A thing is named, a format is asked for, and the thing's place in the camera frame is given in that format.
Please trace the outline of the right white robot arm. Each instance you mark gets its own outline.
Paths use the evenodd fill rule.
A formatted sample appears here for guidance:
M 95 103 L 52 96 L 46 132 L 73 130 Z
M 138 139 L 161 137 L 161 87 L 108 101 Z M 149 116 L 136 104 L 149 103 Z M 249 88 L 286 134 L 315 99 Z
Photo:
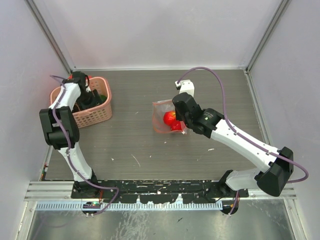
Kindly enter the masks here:
M 294 171 L 291 149 L 277 149 L 229 126 L 222 113 L 212 108 L 202 109 L 186 92 L 176 95 L 172 103 L 178 119 L 187 128 L 230 147 L 255 165 L 254 169 L 226 171 L 219 181 L 223 196 L 231 197 L 236 191 L 255 188 L 273 197 L 280 196 Z

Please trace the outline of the clear zip top bag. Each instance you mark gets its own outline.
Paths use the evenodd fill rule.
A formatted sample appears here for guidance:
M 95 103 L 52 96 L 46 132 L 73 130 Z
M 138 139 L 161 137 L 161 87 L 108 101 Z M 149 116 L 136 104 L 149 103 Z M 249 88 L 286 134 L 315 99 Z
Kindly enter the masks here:
M 176 118 L 175 107 L 171 99 L 152 103 L 152 126 L 156 133 L 187 133 L 187 127 Z

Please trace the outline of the pink plastic basket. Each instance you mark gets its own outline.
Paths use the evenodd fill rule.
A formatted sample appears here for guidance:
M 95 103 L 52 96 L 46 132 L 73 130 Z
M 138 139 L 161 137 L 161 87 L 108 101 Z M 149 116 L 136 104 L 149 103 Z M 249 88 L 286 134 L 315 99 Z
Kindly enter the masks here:
M 56 123 L 64 128 L 68 124 L 77 125 L 79 128 L 109 120 L 112 117 L 111 99 L 112 92 L 109 82 L 103 77 L 92 77 L 89 84 L 79 79 L 68 79 L 56 75 L 51 78 L 60 84 L 60 90 L 54 89 L 50 94 L 52 115 Z M 99 95 L 107 97 L 101 105 L 86 110 L 78 110 L 76 100 L 84 91 L 96 89 Z

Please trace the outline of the red toy apple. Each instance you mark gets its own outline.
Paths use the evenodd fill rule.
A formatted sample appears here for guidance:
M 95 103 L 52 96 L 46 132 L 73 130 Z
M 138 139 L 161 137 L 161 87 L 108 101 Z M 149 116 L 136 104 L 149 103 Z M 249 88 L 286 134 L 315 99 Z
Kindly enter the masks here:
M 176 112 L 174 110 L 168 111 L 163 115 L 163 122 L 168 126 L 170 126 L 171 123 L 175 120 L 176 120 Z

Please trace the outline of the red yellow toy mango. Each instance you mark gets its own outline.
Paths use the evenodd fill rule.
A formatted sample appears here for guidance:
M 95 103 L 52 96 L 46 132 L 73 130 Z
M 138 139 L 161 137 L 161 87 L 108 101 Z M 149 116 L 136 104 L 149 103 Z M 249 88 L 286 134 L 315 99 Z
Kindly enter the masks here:
M 181 122 L 178 121 L 178 120 L 173 121 L 171 123 L 171 125 L 170 125 L 170 130 L 171 131 L 180 131 L 181 132 L 183 130 Z

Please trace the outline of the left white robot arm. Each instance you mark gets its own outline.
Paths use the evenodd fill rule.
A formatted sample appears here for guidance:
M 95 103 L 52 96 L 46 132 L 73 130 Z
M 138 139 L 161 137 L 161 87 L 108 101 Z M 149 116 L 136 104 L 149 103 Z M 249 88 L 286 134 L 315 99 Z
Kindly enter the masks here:
M 69 78 L 50 77 L 60 83 L 60 92 L 48 108 L 39 112 L 45 141 L 66 160 L 73 174 L 73 190 L 82 197 L 97 198 L 100 185 L 80 149 L 80 131 L 73 110 L 89 110 L 103 100 L 97 90 L 90 89 L 90 78 L 81 71 L 74 71 Z

